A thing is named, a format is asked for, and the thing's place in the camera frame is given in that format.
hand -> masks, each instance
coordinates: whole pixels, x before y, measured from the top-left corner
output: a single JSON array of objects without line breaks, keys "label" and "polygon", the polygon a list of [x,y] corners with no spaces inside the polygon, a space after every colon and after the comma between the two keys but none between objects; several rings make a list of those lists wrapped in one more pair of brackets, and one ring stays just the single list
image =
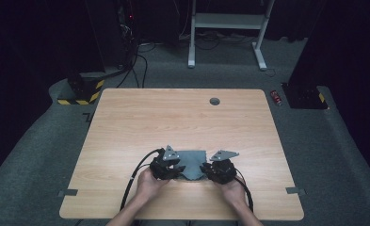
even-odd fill
[{"label": "hand", "polygon": [[[236,178],[244,183],[244,181],[241,178],[239,177]],[[240,183],[238,183],[236,180],[232,180],[225,185],[221,185],[216,182],[214,182],[214,184],[217,187],[219,187],[220,191],[222,192],[223,198],[232,207],[236,207],[243,204],[247,205],[244,187],[242,187]]]},{"label": "hand", "polygon": [[137,179],[137,196],[140,196],[146,201],[152,200],[157,196],[161,187],[166,185],[169,180],[157,180],[153,177],[152,170],[146,168],[143,170]]}]

white metal stand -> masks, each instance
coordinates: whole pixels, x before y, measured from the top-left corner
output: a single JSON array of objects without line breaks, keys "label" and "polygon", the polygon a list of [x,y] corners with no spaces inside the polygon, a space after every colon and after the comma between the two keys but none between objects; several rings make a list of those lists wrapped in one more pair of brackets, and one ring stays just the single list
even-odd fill
[{"label": "white metal stand", "polygon": [[270,12],[272,11],[275,0],[270,0],[264,15],[245,15],[245,14],[218,14],[218,13],[197,13],[196,3],[193,0],[191,17],[190,46],[188,51],[188,67],[196,66],[195,36],[196,27],[210,28],[232,28],[232,29],[255,29],[260,30],[257,42],[252,43],[252,49],[258,61],[260,70],[266,70],[266,64],[261,52],[261,44],[264,39],[267,23],[269,22]]}]

red can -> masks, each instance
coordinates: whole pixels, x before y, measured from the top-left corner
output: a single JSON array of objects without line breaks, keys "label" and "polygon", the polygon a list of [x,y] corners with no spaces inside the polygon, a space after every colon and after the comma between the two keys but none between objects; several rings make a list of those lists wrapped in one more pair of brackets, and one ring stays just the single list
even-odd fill
[{"label": "red can", "polygon": [[276,105],[282,105],[282,99],[276,90],[270,91],[270,96],[272,97],[273,102],[275,102]]}]

wooden table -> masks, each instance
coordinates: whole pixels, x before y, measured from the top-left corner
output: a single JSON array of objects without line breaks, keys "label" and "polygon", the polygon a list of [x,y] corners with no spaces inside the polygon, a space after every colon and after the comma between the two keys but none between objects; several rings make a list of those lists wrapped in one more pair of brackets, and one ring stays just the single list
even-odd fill
[{"label": "wooden table", "polygon": [[[210,99],[218,98],[219,105]],[[65,196],[63,218],[113,218],[138,162],[170,145],[175,151],[240,153],[259,219],[299,220],[303,210],[265,94],[258,89],[105,89]],[[151,156],[145,163],[150,163]],[[128,200],[135,194],[133,183]],[[211,181],[171,181],[137,218],[236,219]]]}]

person's left hand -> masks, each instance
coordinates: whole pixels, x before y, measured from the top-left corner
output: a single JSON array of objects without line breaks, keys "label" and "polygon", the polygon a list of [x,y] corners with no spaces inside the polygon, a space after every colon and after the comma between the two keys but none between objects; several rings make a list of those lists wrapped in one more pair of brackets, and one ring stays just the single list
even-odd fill
[{"label": "person's left hand", "polygon": [[161,187],[166,185],[170,180],[157,180],[153,177],[152,170],[146,168],[143,170],[137,179],[137,196],[147,201],[157,196]]}]

